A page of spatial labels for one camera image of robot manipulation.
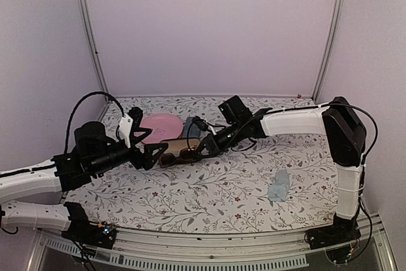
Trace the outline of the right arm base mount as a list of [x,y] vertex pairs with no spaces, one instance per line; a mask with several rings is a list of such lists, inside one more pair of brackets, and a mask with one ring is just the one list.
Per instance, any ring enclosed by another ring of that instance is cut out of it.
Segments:
[[356,216],[349,220],[335,214],[332,225],[307,230],[304,241],[309,244],[310,249],[319,249],[354,241],[360,237]]

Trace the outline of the grey marbled glasses case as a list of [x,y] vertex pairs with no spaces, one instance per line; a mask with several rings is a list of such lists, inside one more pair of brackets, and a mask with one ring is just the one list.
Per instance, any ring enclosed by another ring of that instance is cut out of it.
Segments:
[[200,117],[187,117],[183,123],[182,138],[200,138],[201,130],[196,125],[200,121]]

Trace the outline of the black beige glasses case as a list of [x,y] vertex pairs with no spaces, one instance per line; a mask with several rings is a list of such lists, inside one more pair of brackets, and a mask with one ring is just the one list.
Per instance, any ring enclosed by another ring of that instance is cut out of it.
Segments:
[[198,138],[177,138],[177,139],[170,139],[170,140],[163,140],[160,143],[166,143],[168,145],[167,149],[165,150],[165,154],[173,154],[175,156],[180,154],[180,151],[183,149],[198,147],[200,144],[200,140]]

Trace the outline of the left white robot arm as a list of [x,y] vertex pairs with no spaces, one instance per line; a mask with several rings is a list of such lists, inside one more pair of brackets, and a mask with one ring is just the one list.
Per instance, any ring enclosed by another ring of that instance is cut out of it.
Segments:
[[42,163],[1,172],[1,227],[51,228],[71,232],[81,242],[94,237],[100,226],[89,222],[84,208],[76,202],[43,205],[20,202],[20,198],[47,192],[68,192],[87,185],[124,163],[136,169],[151,169],[168,148],[166,143],[136,145],[133,123],[121,140],[107,136],[101,122],[91,121],[74,131],[75,146]]

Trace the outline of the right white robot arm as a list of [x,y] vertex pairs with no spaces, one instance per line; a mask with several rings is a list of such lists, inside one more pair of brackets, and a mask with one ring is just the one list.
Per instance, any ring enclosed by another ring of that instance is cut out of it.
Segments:
[[199,159],[216,157],[242,140],[278,135],[316,134],[326,136],[338,175],[338,203],[328,238],[343,242],[353,231],[363,189],[367,131],[357,109],[343,97],[320,105],[295,109],[259,109],[253,113],[239,96],[219,106],[227,127],[211,131],[194,153]]

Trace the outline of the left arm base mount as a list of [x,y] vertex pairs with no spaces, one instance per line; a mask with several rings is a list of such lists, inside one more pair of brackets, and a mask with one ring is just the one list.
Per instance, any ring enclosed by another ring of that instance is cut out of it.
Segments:
[[112,249],[117,235],[117,226],[114,223],[103,221],[101,223],[91,223],[83,209],[76,202],[65,202],[63,205],[69,212],[68,219],[70,224],[68,229],[61,232],[65,239],[96,246],[104,249]]

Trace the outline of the brown sunglasses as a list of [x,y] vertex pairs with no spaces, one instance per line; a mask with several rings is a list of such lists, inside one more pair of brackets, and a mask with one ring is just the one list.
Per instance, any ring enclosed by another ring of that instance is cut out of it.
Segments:
[[189,164],[196,160],[194,149],[182,149],[178,155],[173,153],[162,154],[159,158],[161,168],[169,168],[179,164]]

